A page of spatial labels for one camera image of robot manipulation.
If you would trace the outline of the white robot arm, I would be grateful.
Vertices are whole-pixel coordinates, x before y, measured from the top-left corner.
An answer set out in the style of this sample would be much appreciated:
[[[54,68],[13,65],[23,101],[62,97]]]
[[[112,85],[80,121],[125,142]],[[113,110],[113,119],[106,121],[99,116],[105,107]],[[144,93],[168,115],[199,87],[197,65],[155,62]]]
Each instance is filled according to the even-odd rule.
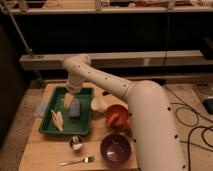
[[[130,81],[91,67],[87,54],[63,61],[71,93],[81,90],[84,80],[101,87],[128,105],[137,167],[142,171],[187,171],[168,96],[150,80]]]

